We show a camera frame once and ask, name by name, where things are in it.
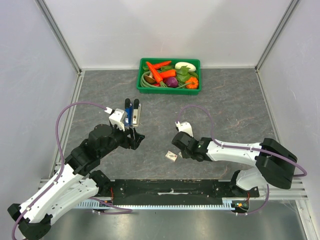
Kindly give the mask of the beige stapler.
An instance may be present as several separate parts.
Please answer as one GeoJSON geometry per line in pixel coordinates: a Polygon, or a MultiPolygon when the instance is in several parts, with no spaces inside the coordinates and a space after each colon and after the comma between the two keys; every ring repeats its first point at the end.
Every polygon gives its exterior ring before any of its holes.
{"type": "Polygon", "coordinates": [[[133,109],[132,109],[132,126],[137,127],[140,121],[141,115],[141,103],[138,98],[133,101],[133,109]]]}

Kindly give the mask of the blue stapler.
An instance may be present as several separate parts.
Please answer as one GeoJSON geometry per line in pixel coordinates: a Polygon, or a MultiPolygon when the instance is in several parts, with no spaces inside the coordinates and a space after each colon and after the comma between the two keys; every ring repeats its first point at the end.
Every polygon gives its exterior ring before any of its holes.
{"type": "Polygon", "coordinates": [[[124,110],[126,112],[126,117],[124,119],[124,125],[131,126],[132,125],[133,104],[129,98],[125,99],[124,110]]]}

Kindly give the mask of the staple box with red label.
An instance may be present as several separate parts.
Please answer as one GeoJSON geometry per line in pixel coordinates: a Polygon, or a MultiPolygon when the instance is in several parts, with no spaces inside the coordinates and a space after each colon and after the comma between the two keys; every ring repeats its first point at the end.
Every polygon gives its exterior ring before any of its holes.
{"type": "Polygon", "coordinates": [[[168,151],[166,154],[165,154],[165,157],[169,160],[171,160],[172,162],[175,162],[178,158],[178,155],[171,152],[171,151],[168,151]]]}

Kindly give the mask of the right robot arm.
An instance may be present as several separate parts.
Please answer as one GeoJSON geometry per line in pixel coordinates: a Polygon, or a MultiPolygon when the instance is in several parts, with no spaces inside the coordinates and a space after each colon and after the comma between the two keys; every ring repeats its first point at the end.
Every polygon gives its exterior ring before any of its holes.
{"type": "Polygon", "coordinates": [[[229,191],[235,197],[267,184],[279,189],[291,188],[295,166],[282,157],[294,163],[297,157],[272,138],[265,138],[262,143],[241,144],[209,137],[196,140],[181,131],[171,143],[181,151],[184,159],[191,158],[198,162],[227,161],[250,166],[250,169],[235,171],[231,178],[229,191]]]}

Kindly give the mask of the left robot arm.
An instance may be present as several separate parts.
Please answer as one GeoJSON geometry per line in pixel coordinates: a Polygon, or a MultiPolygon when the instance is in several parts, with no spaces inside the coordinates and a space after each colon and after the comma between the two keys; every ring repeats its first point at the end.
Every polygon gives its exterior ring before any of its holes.
{"type": "Polygon", "coordinates": [[[26,240],[40,240],[76,205],[96,195],[106,196],[110,180],[95,168],[116,148],[136,150],[144,138],[135,128],[120,130],[117,126],[97,125],[34,196],[7,209],[15,221],[13,228],[19,229],[26,240]]]}

